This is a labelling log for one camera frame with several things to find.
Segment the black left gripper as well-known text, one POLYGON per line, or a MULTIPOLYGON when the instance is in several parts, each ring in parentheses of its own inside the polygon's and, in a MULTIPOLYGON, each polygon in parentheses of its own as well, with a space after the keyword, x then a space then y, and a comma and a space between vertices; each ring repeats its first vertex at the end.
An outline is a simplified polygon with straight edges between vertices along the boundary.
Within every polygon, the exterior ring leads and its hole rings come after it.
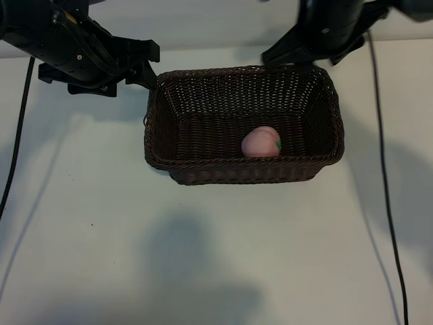
POLYGON ((113 87, 125 83, 157 88, 149 62, 160 61, 160 46, 153 40, 114 37, 89 17, 91 3, 33 3, 32 55, 43 63, 38 78, 70 87, 113 87))

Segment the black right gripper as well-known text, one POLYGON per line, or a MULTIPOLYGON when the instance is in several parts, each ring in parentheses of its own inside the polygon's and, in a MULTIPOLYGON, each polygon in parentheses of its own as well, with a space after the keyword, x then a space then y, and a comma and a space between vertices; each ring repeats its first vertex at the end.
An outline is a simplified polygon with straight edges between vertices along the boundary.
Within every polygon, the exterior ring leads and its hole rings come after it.
POLYGON ((301 1, 297 25, 261 54, 265 66, 339 63, 360 48, 371 15, 364 1, 301 1))

